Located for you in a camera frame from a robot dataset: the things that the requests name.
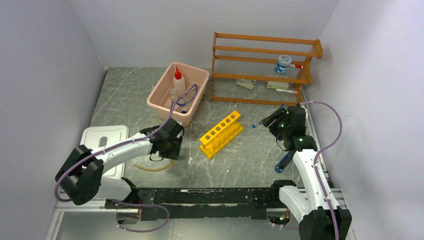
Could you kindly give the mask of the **tan rubber tubing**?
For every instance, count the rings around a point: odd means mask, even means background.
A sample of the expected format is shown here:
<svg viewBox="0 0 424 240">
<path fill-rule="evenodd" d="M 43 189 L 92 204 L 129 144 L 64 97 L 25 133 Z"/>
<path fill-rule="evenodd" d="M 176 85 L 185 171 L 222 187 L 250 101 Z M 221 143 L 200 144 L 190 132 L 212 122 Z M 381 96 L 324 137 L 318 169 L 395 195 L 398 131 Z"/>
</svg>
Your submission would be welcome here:
<svg viewBox="0 0 424 240">
<path fill-rule="evenodd" d="M 171 166 L 173 166 L 176 163 L 175 160 L 169 162 L 167 165 L 164 165 L 162 167 L 158 167 L 158 168 L 148 168 L 148 167 L 143 167 L 141 165 L 138 164 L 133 164 L 133 166 L 139 170 L 143 170 L 143 171 L 147 171 L 147 172 L 160 172 L 163 170 L 166 170 L 168 168 L 170 168 Z"/>
</svg>

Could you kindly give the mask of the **blue safety glasses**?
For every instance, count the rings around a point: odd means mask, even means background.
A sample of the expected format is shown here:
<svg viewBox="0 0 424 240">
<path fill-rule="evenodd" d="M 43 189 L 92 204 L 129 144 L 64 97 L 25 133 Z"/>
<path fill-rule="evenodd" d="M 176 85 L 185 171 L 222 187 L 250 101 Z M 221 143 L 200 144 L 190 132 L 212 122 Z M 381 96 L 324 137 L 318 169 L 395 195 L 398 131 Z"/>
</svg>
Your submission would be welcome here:
<svg viewBox="0 0 424 240">
<path fill-rule="evenodd" d="M 177 101 L 176 105 L 178 107 L 185 107 L 189 105 L 196 97 L 199 92 L 197 84 L 193 84 L 187 92 L 185 92 Z"/>
</svg>

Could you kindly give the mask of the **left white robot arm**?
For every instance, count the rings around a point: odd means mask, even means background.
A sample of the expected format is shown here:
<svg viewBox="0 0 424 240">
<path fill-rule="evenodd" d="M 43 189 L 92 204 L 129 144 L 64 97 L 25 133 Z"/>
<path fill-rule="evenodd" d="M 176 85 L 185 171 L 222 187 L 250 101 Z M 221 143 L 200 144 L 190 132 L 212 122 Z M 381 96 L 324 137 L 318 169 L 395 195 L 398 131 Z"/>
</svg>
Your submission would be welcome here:
<svg viewBox="0 0 424 240">
<path fill-rule="evenodd" d="M 126 177 L 106 177 L 106 172 L 142 156 L 158 154 L 161 160 L 178 160 L 184 133 L 184 127 L 170 118 L 113 145 L 75 147 L 55 176 L 56 199 L 81 206 L 101 198 L 116 200 L 126 208 L 134 207 L 140 202 L 137 186 Z"/>
</svg>

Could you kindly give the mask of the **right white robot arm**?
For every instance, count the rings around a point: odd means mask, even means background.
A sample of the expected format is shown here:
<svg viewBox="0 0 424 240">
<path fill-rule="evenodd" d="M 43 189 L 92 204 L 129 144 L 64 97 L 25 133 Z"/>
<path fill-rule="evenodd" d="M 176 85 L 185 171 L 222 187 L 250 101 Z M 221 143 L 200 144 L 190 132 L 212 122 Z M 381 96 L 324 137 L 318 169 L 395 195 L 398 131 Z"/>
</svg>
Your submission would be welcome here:
<svg viewBox="0 0 424 240">
<path fill-rule="evenodd" d="M 283 142 L 287 154 L 275 166 L 281 173 L 289 163 L 297 167 L 306 192 L 297 186 L 275 182 L 270 202 L 275 207 L 286 205 L 290 216 L 298 221 L 302 240 L 344 240 L 352 223 L 348 209 L 341 207 L 319 162 L 321 151 L 314 138 L 306 133 L 307 113 L 301 104 L 281 106 L 262 119 L 276 142 Z"/>
</svg>

